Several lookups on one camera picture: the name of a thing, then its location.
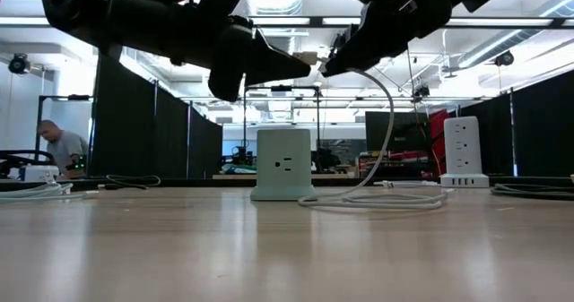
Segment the black partition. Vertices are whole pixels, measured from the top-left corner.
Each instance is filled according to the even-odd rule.
[[[512,176],[512,114],[510,96],[500,95],[461,109],[461,116],[476,116],[480,133],[481,161],[487,176]]]
[[[155,106],[156,174],[187,177],[187,109],[189,105],[158,87]]]
[[[223,129],[192,107],[189,111],[187,178],[212,178],[219,173],[218,162],[222,156]]]
[[[88,175],[155,174],[155,86],[100,56],[92,106]]]
[[[521,177],[574,173],[574,71],[513,94],[515,144]]]

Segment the gray t-shirt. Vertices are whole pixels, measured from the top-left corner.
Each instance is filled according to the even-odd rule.
[[[88,154],[88,143],[76,133],[62,131],[59,140],[48,143],[46,151],[54,156],[60,173],[65,173],[65,166],[72,163],[70,156]]]

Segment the man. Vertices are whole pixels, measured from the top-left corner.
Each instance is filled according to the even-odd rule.
[[[51,120],[43,120],[38,134],[48,141],[46,151],[54,156],[60,173],[66,178],[77,178],[83,171],[68,171],[65,167],[77,162],[80,156],[88,154],[88,143],[80,135],[61,130]]]

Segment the desk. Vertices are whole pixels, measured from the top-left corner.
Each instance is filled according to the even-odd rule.
[[[2,300],[574,299],[574,203],[473,191],[436,211],[314,211],[249,190],[0,205]]]
[[[348,174],[312,174],[312,179],[340,179],[350,178]],[[215,180],[257,180],[257,174],[248,175],[213,175]]]

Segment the ceiling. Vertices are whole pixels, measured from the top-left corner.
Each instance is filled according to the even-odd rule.
[[[285,5],[299,1],[296,8],[285,10]],[[454,11],[455,16],[492,16],[492,17],[533,17],[544,14],[544,11],[553,4],[562,0],[491,0],[477,12],[469,14],[460,5]],[[349,16],[360,15],[361,3],[356,0],[242,0],[235,13],[242,15],[261,15],[273,9],[275,14],[299,15],[299,16]],[[40,0],[2,0],[0,2],[0,17],[7,16],[44,16]],[[266,34],[272,44],[277,47],[288,48],[289,51],[318,51],[326,52],[338,29],[297,29],[283,31],[266,30]],[[489,39],[500,39],[508,30],[437,30],[424,39],[415,39],[409,44],[410,57],[405,53],[394,59],[382,59],[377,69],[370,73],[379,78],[387,87],[390,87],[394,96],[408,96],[414,84],[427,84],[430,87],[430,95],[433,96],[495,96],[500,90],[510,87],[527,85],[537,79],[542,79],[547,74],[558,73],[566,70],[570,65],[570,56],[574,54],[571,41],[574,39],[573,30],[543,31],[531,39],[512,46],[510,51],[516,58],[511,66],[501,68],[488,65],[488,61],[473,65],[465,70],[455,71],[451,75],[443,73],[442,66],[454,67],[459,57],[469,52],[481,51],[481,48],[489,46]],[[93,65],[93,48],[77,39],[54,29],[16,29],[2,28],[0,30],[0,43],[34,43],[56,44],[68,51],[66,54],[71,58],[81,59],[86,64]],[[157,56],[139,54],[146,60],[146,64],[158,71],[164,81],[173,89],[174,93],[181,96],[209,97],[211,96],[206,86],[206,77],[209,71],[194,65],[176,67],[170,61]],[[49,62],[45,55],[39,57],[39,61]],[[61,56],[55,69],[65,70],[61,65]],[[354,73],[341,74],[329,79],[322,78],[317,71],[313,71],[309,77],[290,82],[296,85],[321,85],[322,94],[328,97],[356,96],[382,96],[373,83],[363,79]],[[284,94],[289,97],[297,95],[297,91]],[[276,106],[265,105],[267,102],[258,104],[249,103],[253,110],[269,112],[274,111],[277,115],[281,110],[273,110]],[[429,101],[429,106],[450,106],[446,101]],[[212,112],[237,111],[233,106],[221,102],[213,102],[206,99],[205,105]],[[385,101],[328,101],[320,105],[325,108],[347,108],[347,112],[353,112],[354,108],[385,108]],[[293,111],[294,108],[313,108],[317,105],[312,101],[293,101],[285,112]]]

